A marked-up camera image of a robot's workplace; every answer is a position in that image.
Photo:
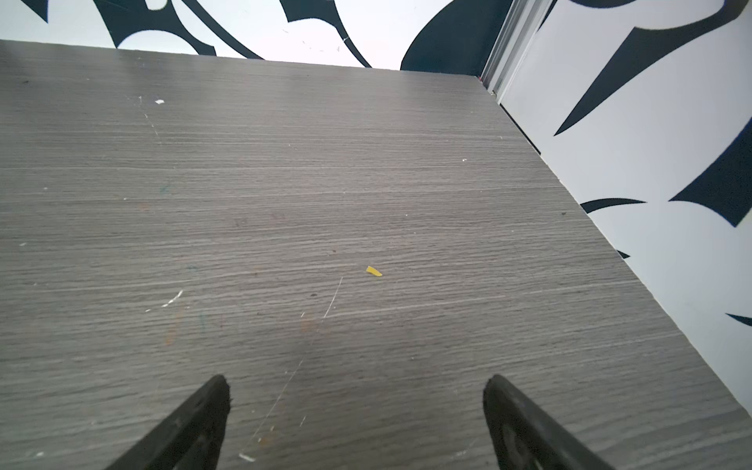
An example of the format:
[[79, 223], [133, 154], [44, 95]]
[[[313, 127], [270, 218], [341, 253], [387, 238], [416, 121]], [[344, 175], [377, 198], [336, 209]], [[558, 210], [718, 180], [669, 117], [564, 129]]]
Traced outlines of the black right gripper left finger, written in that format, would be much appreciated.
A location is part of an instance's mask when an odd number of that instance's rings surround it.
[[215, 470], [230, 408], [230, 387], [215, 375], [109, 468]]

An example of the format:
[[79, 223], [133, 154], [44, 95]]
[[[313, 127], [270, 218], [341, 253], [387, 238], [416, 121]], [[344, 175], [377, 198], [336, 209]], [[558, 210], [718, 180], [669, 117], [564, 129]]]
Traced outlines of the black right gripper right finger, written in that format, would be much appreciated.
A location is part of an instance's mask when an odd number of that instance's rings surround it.
[[501, 469], [611, 467], [499, 374], [484, 388], [483, 409]]

